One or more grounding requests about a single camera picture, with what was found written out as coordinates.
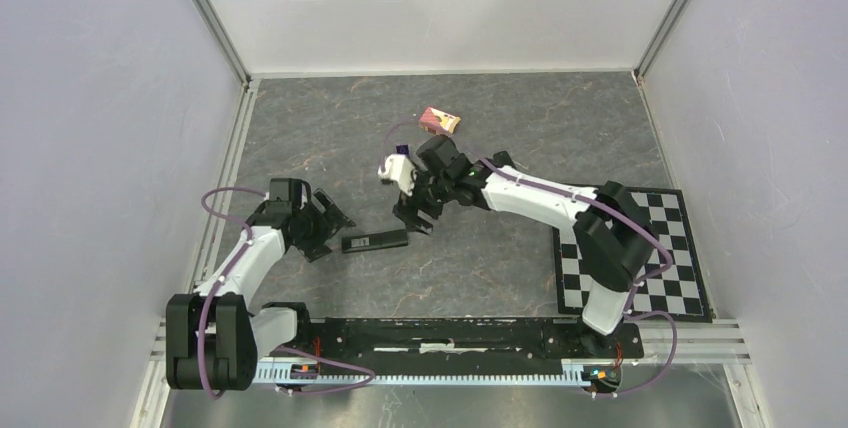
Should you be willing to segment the black remote control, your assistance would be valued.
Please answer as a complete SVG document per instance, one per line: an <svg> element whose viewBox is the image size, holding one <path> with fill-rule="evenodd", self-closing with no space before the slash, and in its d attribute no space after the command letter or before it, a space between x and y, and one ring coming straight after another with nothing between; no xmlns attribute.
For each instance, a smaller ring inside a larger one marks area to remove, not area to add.
<svg viewBox="0 0 848 428"><path fill-rule="evenodd" d="M513 159L511 158L510 154L505 150L494 153L493 156L491 157L491 161L493 162L493 164L497 168L503 168L503 167L515 168L516 167L516 165L515 165Z"/></svg>
<svg viewBox="0 0 848 428"><path fill-rule="evenodd" d="M405 247L408 244L408 232L405 229L396 229L377 233L344 236L341 241L341 251L344 254L353 254Z"/></svg>

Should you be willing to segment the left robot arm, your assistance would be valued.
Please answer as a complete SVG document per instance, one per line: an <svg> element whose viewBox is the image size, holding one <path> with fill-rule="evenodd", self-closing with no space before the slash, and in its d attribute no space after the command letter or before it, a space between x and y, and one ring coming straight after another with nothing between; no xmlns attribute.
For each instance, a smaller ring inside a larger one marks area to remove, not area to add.
<svg viewBox="0 0 848 428"><path fill-rule="evenodd" d="M295 249L309 262L331 253L329 241L354 226L321 189L297 178L274 178L261 201L240 221L237 245L190 293L166 305L166 381L176 390L202 390L212 398L244 391L261 357L278 346L306 353L313 327L298 305L271 303L257 314L250 303L270 269Z"/></svg>

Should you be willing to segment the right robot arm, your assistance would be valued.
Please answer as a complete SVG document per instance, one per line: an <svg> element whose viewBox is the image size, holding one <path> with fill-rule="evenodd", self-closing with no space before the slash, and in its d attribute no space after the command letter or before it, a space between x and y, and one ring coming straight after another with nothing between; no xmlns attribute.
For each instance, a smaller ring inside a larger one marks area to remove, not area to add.
<svg viewBox="0 0 848 428"><path fill-rule="evenodd" d="M572 231L592 280L577 330L580 348L591 356L617 344L617 328L628 316L636 287L650 275L644 267L651 256L660 256L664 270L673 264L647 214L617 182L555 183L517 170L506 151L472 160L444 134L427 140L414 157L383 156L377 175L397 187L393 213L411 231L430 233L450 202Z"/></svg>

